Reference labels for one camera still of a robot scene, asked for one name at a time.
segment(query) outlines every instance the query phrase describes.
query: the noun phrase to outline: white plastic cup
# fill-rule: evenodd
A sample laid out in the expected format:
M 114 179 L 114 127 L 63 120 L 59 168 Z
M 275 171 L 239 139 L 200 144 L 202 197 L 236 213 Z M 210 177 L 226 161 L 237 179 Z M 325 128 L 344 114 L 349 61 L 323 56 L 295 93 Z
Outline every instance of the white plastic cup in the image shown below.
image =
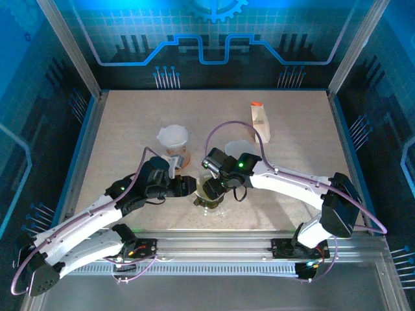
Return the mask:
M 166 128 L 161 128 L 157 139 L 166 148 L 169 156 L 182 156 L 183 165 L 186 167 L 190 163 L 190 153 L 186 150 L 186 143 L 189 139 L 189 133 L 184 126 L 177 124 L 169 125 Z

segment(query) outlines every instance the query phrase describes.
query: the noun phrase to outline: plastic bottle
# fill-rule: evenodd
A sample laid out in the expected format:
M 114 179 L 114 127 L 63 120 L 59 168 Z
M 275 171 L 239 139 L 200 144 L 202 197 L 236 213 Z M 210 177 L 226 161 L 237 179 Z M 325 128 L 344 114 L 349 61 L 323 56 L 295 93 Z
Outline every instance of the plastic bottle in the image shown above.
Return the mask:
M 263 143 L 268 143 L 271 138 L 270 123 L 268 122 L 262 102 L 251 102 L 252 125 L 258 131 Z

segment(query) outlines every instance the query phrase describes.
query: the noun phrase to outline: glass beaker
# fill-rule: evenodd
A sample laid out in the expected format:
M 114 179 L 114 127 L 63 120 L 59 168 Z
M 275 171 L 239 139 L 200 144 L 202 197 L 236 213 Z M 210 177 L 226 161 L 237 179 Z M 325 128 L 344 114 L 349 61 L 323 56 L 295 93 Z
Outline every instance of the glass beaker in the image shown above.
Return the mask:
M 210 178 L 213 178 L 213 176 L 211 174 L 206 174 L 196 180 L 196 200 L 193 202 L 193 204 L 202 207 L 201 211 L 203 212 L 204 216 L 223 217 L 226 212 L 226 208 L 224 208 L 224 206 L 221 204 L 223 202 L 224 196 L 221 196 L 217 200 L 211 200 L 203 190 L 203 184 Z

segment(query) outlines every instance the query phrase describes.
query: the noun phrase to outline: white surface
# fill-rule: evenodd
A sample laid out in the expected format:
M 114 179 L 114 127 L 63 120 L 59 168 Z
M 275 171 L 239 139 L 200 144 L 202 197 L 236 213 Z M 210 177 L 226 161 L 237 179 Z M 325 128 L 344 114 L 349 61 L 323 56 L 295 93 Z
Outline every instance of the white surface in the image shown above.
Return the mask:
M 181 124 L 190 140 L 190 164 L 182 175 L 199 177 L 209 132 L 225 121 L 251 119 L 251 101 L 263 102 L 271 140 L 265 145 L 273 164 L 317 176 L 349 175 L 325 91 L 110 91 L 77 204 L 83 210 L 115 180 L 136 171 L 145 146 L 165 153 L 156 139 L 160 128 Z M 209 149 L 224 149 L 232 140 L 254 143 L 241 125 L 229 125 L 212 138 Z M 195 195 L 146 205 L 121 222 L 132 229 L 277 229 L 295 230 L 318 211 L 269 190 L 248 189 L 242 203 L 232 193 L 223 202 L 224 217 L 203 216 Z

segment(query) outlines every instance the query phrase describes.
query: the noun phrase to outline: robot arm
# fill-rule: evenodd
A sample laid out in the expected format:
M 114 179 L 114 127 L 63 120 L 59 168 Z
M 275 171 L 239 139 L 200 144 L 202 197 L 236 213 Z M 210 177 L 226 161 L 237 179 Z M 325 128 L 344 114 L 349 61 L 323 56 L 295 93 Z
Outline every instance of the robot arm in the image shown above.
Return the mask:
M 321 241 L 331 236 L 350 237 L 359 213 L 358 208 L 323 187 L 315 187 L 304 181 L 288 178 L 284 172 L 308 178 L 319 184 L 326 184 L 341 190 L 355 200 L 360 200 L 350 180 L 336 173 L 333 178 L 308 176 L 285 168 L 268 168 L 257 155 L 242 154 L 238 160 L 213 148 L 202 165 L 216 178 L 207 180 L 203 189 L 209 199 L 216 200 L 229 190 L 243 186 L 267 189 L 291 196 L 308 203 L 321 211 L 305 224 L 300 224 L 292 239 L 292 245 L 299 256 L 306 257 Z
M 20 277 L 20 283 L 23 284 L 20 284 L 20 287 L 29 288 L 31 296 L 40 295 L 70 271 L 94 260 L 118 255 L 120 251 L 134 246 L 137 238 L 126 225 L 115 225 L 105 233 L 87 238 L 99 229 L 143 207 L 148 199 L 165 200 L 166 197 L 187 196 L 196 190 L 195 178 L 171 178 L 169 167 L 166 160 L 152 157 L 144 163 L 136 182 L 121 200 L 114 202 L 114 199 L 120 197 L 131 184 L 132 180 L 128 176 L 113 183 L 96 202 L 80 214 L 34 237 L 27 234 L 19 237 L 17 268 L 33 249 L 46 241 L 24 267 Z M 103 205 L 105 207 L 97 212 L 96 208 Z M 136 258 L 134 252 L 130 257 Z

